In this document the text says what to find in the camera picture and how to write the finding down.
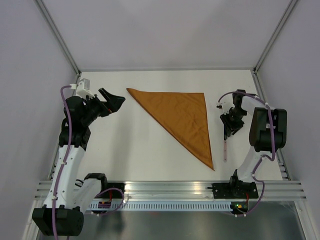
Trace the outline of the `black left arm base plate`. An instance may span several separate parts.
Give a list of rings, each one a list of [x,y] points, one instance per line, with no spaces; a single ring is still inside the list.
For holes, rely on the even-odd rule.
[[[106,186],[106,189],[110,189],[102,194],[100,194],[98,197],[103,199],[122,199],[122,194],[125,193],[125,184],[120,182],[111,182],[108,183]]]

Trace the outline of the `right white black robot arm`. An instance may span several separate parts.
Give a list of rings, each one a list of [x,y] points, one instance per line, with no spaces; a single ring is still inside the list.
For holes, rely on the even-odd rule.
[[[249,151],[227,183],[212,184],[215,199],[259,199],[257,183],[264,184],[256,177],[257,170],[264,159],[273,162],[277,150],[287,142],[287,111],[273,108],[254,93],[238,89],[230,92],[232,106],[221,98],[217,108],[222,110],[220,120],[223,123],[223,138],[229,139],[244,127],[243,117],[251,115],[249,129]]]

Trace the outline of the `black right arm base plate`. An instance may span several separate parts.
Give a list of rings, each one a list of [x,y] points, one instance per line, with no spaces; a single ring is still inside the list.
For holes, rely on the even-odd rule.
[[[254,182],[244,182],[231,185],[230,183],[213,183],[214,199],[258,199],[259,194]]]

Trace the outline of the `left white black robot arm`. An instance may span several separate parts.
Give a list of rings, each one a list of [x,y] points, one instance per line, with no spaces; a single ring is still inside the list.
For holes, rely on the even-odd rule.
[[[125,97],[113,95],[104,88],[99,93],[101,101],[88,89],[77,89],[76,94],[66,98],[61,95],[65,118],[61,124],[58,140],[58,157],[52,184],[42,207],[35,208],[32,220],[45,236],[79,236],[84,225],[85,212],[95,198],[113,196],[118,192],[125,202],[124,190],[111,187],[104,173],[89,173],[82,180],[77,192],[74,191],[80,163],[86,153],[91,136],[90,125],[99,117],[104,118],[117,112]]]

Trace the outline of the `orange-brown cloth napkin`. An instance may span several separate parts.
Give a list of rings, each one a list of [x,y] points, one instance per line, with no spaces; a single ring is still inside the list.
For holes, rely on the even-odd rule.
[[[126,90],[175,140],[214,170],[204,93]]]

